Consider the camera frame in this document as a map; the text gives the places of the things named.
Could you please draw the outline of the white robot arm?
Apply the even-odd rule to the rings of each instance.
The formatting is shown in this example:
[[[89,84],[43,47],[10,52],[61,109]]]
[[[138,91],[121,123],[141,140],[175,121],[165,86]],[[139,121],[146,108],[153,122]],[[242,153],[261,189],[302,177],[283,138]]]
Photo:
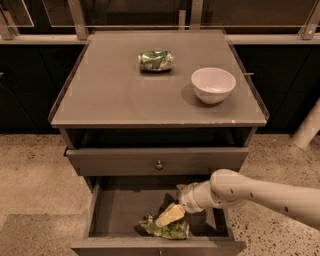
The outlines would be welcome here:
[[[248,200],[306,224],[320,227],[320,190],[259,181],[229,169],[215,171],[208,181],[178,185],[178,203],[171,204],[155,221],[166,226],[205,209],[223,209]]]

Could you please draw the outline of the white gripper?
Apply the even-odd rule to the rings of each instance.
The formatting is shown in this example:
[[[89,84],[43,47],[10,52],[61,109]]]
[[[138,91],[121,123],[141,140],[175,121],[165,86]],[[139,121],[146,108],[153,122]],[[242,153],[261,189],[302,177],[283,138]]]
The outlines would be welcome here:
[[[185,211],[190,214],[202,212],[205,207],[201,206],[196,200],[196,193],[202,191],[199,189],[200,183],[194,182],[191,184],[177,184],[178,202],[179,204],[172,203],[166,210],[159,215],[155,224],[158,227],[164,227],[172,222],[175,222],[184,217]]]

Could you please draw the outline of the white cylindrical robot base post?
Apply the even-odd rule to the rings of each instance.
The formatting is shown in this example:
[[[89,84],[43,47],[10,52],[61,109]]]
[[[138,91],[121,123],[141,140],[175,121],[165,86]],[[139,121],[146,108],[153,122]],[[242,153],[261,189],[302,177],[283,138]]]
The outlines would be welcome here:
[[[314,104],[304,121],[292,137],[293,143],[305,148],[320,131],[320,99]]]

